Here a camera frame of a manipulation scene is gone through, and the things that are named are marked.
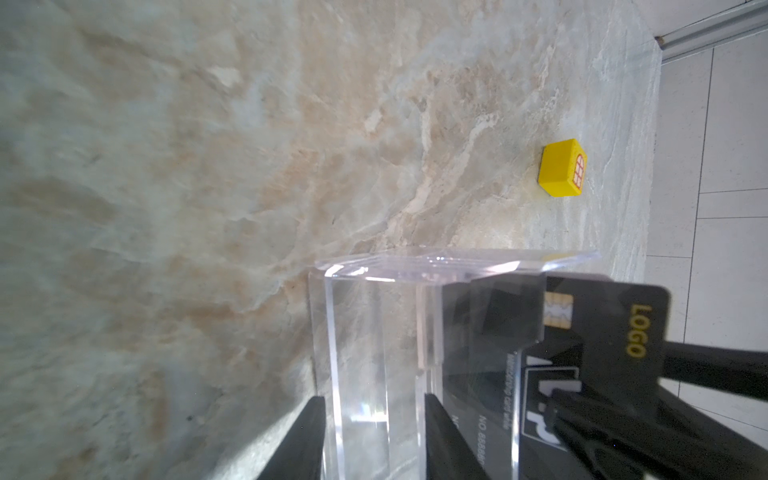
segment card chip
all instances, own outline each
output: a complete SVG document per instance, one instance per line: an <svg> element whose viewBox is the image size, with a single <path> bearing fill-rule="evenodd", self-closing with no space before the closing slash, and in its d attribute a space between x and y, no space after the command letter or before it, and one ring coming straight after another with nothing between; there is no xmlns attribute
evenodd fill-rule
<svg viewBox="0 0 768 480"><path fill-rule="evenodd" d="M544 292L544 324L570 329L574 313L574 296L567 293Z"/></svg>

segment marble countertop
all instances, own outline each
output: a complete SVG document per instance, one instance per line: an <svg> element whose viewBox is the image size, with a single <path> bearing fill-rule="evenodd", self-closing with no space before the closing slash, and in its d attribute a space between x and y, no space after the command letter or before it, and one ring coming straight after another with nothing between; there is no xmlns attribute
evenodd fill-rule
<svg viewBox="0 0 768 480"><path fill-rule="evenodd" d="M2 478L252 478L314 392L318 258L642 276L661 54L629 0L0 12ZM584 193L549 197L573 137Z"/></svg>

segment red window print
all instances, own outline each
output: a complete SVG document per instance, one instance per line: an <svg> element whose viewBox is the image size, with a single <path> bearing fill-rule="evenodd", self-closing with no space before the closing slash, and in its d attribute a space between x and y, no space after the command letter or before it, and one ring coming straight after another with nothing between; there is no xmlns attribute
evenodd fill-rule
<svg viewBox="0 0 768 480"><path fill-rule="evenodd" d="M579 154L576 157L576 171L574 172L574 184L581 190L581 182L584 181L584 157Z"/></svg>

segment marble surface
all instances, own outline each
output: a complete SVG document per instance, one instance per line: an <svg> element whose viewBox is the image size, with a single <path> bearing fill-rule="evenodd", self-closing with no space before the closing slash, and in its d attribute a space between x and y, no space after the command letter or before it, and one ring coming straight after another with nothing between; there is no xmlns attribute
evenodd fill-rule
<svg viewBox="0 0 768 480"><path fill-rule="evenodd" d="M629 0L6 0L0 65L0 478L252 478L315 388L316 258L644 269L660 51Z"/></svg>

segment yellow cube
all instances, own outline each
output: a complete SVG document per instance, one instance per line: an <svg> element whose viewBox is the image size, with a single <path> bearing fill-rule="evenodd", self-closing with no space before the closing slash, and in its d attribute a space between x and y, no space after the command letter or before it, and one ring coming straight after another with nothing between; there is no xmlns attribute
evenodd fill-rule
<svg viewBox="0 0 768 480"><path fill-rule="evenodd" d="M587 154L575 138L549 144L541 156L538 184L553 197L581 195Z"/></svg>

